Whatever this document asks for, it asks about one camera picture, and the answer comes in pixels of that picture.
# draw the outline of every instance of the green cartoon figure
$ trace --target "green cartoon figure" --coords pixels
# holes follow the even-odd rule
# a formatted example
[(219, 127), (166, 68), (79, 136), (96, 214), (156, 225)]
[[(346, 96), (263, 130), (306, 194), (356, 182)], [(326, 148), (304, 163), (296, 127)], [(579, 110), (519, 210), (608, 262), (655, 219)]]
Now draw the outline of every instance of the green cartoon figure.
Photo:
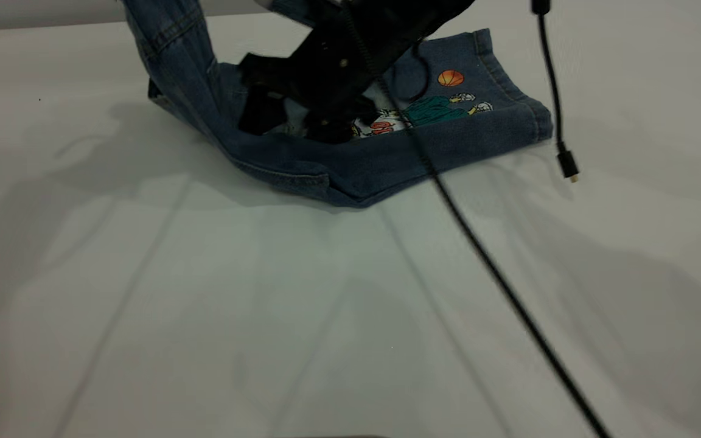
[(473, 100), (475, 100), (475, 95), (469, 92), (460, 92), (451, 97), (426, 97), (413, 103), (405, 112), (415, 127), (422, 127), (431, 123), (462, 119), (462, 117), (472, 116), (476, 112), (492, 110), (492, 105), (487, 102), (478, 103), (470, 111), (462, 108), (451, 108), (451, 103), (472, 102)]

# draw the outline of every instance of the black cable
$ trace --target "black cable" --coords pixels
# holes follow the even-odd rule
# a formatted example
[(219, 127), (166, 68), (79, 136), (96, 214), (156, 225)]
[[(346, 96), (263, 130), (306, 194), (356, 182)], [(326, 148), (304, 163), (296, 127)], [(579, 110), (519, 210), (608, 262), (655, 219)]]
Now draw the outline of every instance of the black cable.
[(548, 32), (545, 30), (545, 14), (550, 10), (550, 5), (544, 12), (536, 7), (533, 10), (537, 14), (537, 27), (540, 30), (540, 44), (543, 47), (543, 58), (545, 58), (545, 67), (548, 69), (548, 80), (551, 83), (551, 94), (553, 94), (554, 112), (556, 112), (556, 148), (559, 150), (559, 164), (562, 167), (564, 178), (569, 178), (575, 183), (578, 180), (578, 164), (573, 157), (572, 151), (567, 149), (567, 144), (564, 143), (564, 124), (562, 122), (562, 99), (559, 97), (559, 85), (556, 83), (556, 71), (553, 68), (553, 59), (551, 59), (551, 49), (548, 47)]
[(578, 410), (581, 411), (582, 416), (584, 416), (586, 421), (589, 423), (593, 429), (593, 432), (595, 432), (596, 436), (599, 438), (611, 438), (601, 419), (598, 415), (596, 415), (589, 401), (586, 399), (581, 389), (579, 389), (575, 383), (573, 377), (562, 364), (562, 360), (560, 360), (559, 356), (550, 346), (550, 343), (545, 336), (542, 335), (542, 331), (540, 331), (540, 328), (537, 326), (537, 323), (534, 321), (532, 316), (529, 315), (529, 311), (526, 310), (523, 302), (521, 302), (521, 300), (518, 298), (518, 294), (515, 293), (514, 289), (512, 289), (509, 282), (504, 277), (503, 272), (501, 272), (498, 268), (496, 261), (492, 258), (489, 252), (487, 252), (478, 236), (475, 235), (475, 232), (470, 227), (467, 219), (464, 218), (464, 214), (462, 214), (459, 207), (457, 207), (456, 202), (453, 200), (453, 197), (450, 194), (450, 191), (448, 191), (448, 188), (445, 186), (445, 182), (443, 182), (442, 177), (440, 177), (439, 172), (437, 172), (437, 169), (434, 167), (434, 163), (432, 163), (431, 159), (428, 157), (423, 140), (420, 138), (420, 136), (418, 136), (418, 133), (410, 127), (409, 117), (407, 117), (406, 112), (401, 111), (400, 105), (396, 100), (394, 100), (391, 91), (386, 84), (386, 80), (384, 80), (381, 73), (378, 71), (375, 62), (372, 60), (372, 56), (370, 56), (369, 50), (367, 50), (367, 45), (364, 43), (364, 40), (361, 38), (361, 34), (359, 34), (358, 30), (356, 29), (353, 14), (351, 13), (351, 8), (348, 1), (343, 1), (342, 6), (348, 31), (350, 31), (354, 39), (356, 39), (356, 45), (358, 46), (359, 52), (361, 52), (361, 55), (364, 57), (364, 62), (367, 64), (367, 70), (371, 75), (373, 75), (373, 77), (376, 78), (381, 91), (386, 94), (386, 98), (391, 103), (393, 109), (400, 115), (405, 125), (405, 132), (412, 139), (413, 146), (418, 154), (418, 158), (420, 158), (421, 164), (423, 164), (426, 172), (429, 174), (431, 180), (434, 182), (434, 185), (437, 187), (437, 191), (439, 192), (442, 201), (445, 203), (446, 207), (448, 207), (448, 210), (450, 210), (451, 215), (453, 216), (454, 220), (456, 220), (456, 224), (459, 225), (459, 228), (462, 230), (462, 233), (464, 233), (467, 241), (470, 242), (472, 248), (475, 250), (476, 255), (478, 255), (478, 257), (485, 264), (486, 268), (489, 270), (490, 275), (492, 275), (494, 281), (497, 283), (497, 286), (503, 292), (504, 297), (514, 309), (515, 315), (518, 316), (524, 327), (526, 327), (529, 335), (532, 336), (538, 349), (540, 349), (540, 352), (542, 352), (543, 356), (545, 356), (546, 360), (548, 360), (548, 364), (551, 366), (551, 368), (553, 368), (556, 376), (562, 381), (565, 389), (567, 389), (570, 397), (572, 397), (573, 401), (578, 407)]
[[(413, 44), (413, 58), (416, 58), (419, 62), (421, 67), (424, 68), (424, 74), (425, 80), (424, 80), (424, 86), (420, 89), (420, 91), (412, 97), (407, 97), (406, 99), (400, 98), (400, 100), (406, 100), (406, 102), (409, 103), (414, 103), (421, 97), (425, 96), (426, 92), (429, 91), (429, 78), (431, 78), (431, 66), (429, 66), (429, 61), (426, 60), (426, 58), (423, 57), (423, 55), (420, 54), (420, 43), (424, 42), (423, 39), (418, 40), (415, 44)], [(394, 64), (391, 66), (391, 88), (394, 90), (397, 89), (397, 64)]]

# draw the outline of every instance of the folded denim shirt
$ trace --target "folded denim shirt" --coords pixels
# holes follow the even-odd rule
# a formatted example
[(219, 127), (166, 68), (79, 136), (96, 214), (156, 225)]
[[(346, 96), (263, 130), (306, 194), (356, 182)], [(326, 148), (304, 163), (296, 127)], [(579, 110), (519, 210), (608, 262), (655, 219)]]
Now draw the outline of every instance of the folded denim shirt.
[[(218, 63), (197, 0), (124, 0), (129, 27), (150, 76), (148, 97), (203, 133), (240, 170), (287, 192), (343, 207), (368, 207), (428, 177), (403, 122), (382, 93), (366, 95), (380, 116), (357, 122), (353, 141), (323, 144), (302, 136), (297, 103), (289, 123), (264, 136), (237, 128), (247, 100), (234, 64)], [(304, 0), (276, 0), (273, 10), (311, 24)], [(504, 73), (489, 30), (426, 41), (386, 80), (397, 96), (428, 91), (407, 106), (409, 120), (439, 172), (495, 157), (551, 137), (551, 115)]]

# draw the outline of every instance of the stitched seam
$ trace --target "stitched seam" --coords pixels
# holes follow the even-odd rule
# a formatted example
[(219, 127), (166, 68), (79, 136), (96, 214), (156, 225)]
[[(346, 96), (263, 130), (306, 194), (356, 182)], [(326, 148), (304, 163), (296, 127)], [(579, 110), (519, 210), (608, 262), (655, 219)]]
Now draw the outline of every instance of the stitched seam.
[[(147, 38), (145, 38), (145, 33), (142, 32), (142, 26), (139, 25), (139, 21), (136, 19), (134, 16), (134, 13), (131, 11), (131, 8), (128, 7), (126, 3), (124, 3), (124, 7), (126, 9), (126, 18), (128, 20), (131, 20), (131, 24), (136, 27), (136, 33), (134, 34), (135, 38), (134, 41), (137, 42), (137, 47), (141, 48), (143, 52), (145, 52), (145, 58), (146, 59), (151, 59), (154, 56), (153, 49), (150, 47), (150, 41), (148, 41)], [(137, 35), (142, 35), (141, 40), (137, 40), (136, 36)]]
[[(183, 91), (183, 87), (180, 86), (180, 83), (178, 83), (178, 81), (175, 80), (175, 75), (173, 74), (172, 68), (169, 66), (168, 62), (164, 64), (164, 73), (169, 75), (170, 82), (175, 84), (175, 91), (180, 92), (180, 97), (183, 98), (183, 100), (185, 102), (187, 102), (186, 93)], [(201, 125), (203, 130), (207, 133), (211, 133), (212, 131), (209, 129), (209, 127), (207, 127), (207, 123), (205, 122), (205, 120), (202, 117), (198, 117), (197, 109), (195, 109), (193, 107), (193, 105), (187, 105), (187, 108), (189, 109), (189, 111), (191, 111), (191, 115), (193, 116), (193, 119), (197, 120), (197, 123)], [(256, 167), (256, 166), (253, 166), (252, 164), (244, 163), (242, 161), (237, 160), (237, 158), (232, 157), (230, 155), (230, 153), (228, 153), (228, 151), (226, 150), (226, 147), (223, 146), (223, 142), (220, 141), (220, 139), (217, 138), (217, 136), (211, 136), (211, 138), (216, 139), (218, 144), (221, 146), (221, 149), (223, 150), (223, 155), (225, 155), (229, 161), (232, 161), (236, 164), (248, 167), (249, 169), (253, 169), (253, 170), (256, 170), (258, 172), (262, 172), (265, 174), (269, 174), (269, 175), (273, 175), (273, 176), (277, 176), (277, 177), (281, 177), (281, 178), (313, 178), (313, 180), (315, 180), (317, 182), (314, 184), (302, 183), (302, 185), (304, 185), (304, 186), (320, 186), (329, 178), (329, 176), (327, 174), (322, 174), (322, 175), (290, 175), (290, 174), (286, 174), (286, 173), (274, 172), (274, 171), (270, 171), (267, 169), (262, 169), (261, 167)]]
[(157, 33), (156, 36), (149, 41), (150, 45), (153, 46), (151, 58), (161, 53), (172, 41), (183, 36), (184, 33), (195, 27), (201, 19), (202, 9), (195, 8), (183, 17), (175, 20), (168, 28)]
[(475, 32), (475, 36), (473, 37), (473, 39), (475, 40), (475, 55), (477, 55), (481, 62), (483, 62), (483, 66), (486, 68), (486, 71), (489, 72), (489, 75), (494, 80), (496, 86), (500, 89), (501, 92), (504, 93), (504, 96), (506, 96), (510, 100), (510, 102), (523, 103), (524, 105), (526, 105), (527, 108), (529, 108), (529, 112), (531, 112), (532, 117), (534, 119), (534, 126), (537, 130), (537, 142), (542, 141), (542, 136), (540, 135), (542, 130), (540, 129), (540, 121), (537, 120), (537, 113), (534, 112), (534, 108), (532, 108), (532, 105), (529, 102), (526, 102), (526, 98), (524, 98), (523, 102), (522, 100), (515, 100), (514, 98), (512, 98), (512, 96), (510, 96), (510, 93), (507, 91), (507, 89), (504, 88), (504, 86), (502, 86), (501, 83), (499, 83), (499, 79), (494, 75), (493, 70), (490, 69), (489, 64), (487, 64), (484, 55), (481, 53), (480, 42), (478, 41), (479, 35), (480, 34), (478, 32)]

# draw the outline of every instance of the cable plug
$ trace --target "cable plug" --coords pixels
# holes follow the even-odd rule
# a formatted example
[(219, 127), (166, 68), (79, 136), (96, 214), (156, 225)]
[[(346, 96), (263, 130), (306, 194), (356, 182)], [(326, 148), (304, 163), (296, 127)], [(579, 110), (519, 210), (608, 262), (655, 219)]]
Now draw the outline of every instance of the cable plug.
[(578, 164), (575, 162), (572, 150), (567, 150), (567, 145), (564, 142), (559, 142), (559, 164), (562, 166), (562, 174), (564, 178), (569, 178), (573, 183), (578, 182)]
[(532, 13), (543, 16), (551, 11), (551, 0), (532, 0)]

